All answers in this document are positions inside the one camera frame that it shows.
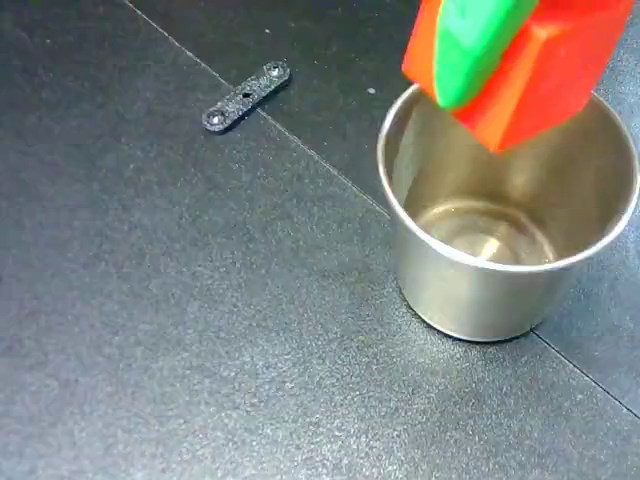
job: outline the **metal cup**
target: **metal cup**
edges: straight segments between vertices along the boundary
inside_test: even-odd
[[[424,320],[465,340],[539,323],[638,198],[633,143],[595,95],[566,124],[493,155],[414,85],[389,110],[377,154],[400,288]]]

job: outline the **metal bracket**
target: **metal bracket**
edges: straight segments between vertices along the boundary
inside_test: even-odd
[[[225,133],[291,78],[285,62],[269,62],[202,115],[204,128]]]

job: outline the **green block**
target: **green block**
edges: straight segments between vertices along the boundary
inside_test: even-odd
[[[480,93],[538,0],[443,0],[436,26],[434,88],[453,110]]]

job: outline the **black table surface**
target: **black table surface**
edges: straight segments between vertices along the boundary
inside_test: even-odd
[[[637,216],[514,341],[402,301],[373,146],[416,6],[1,7],[0,478],[640,476]],[[634,15],[599,91],[637,142]]]

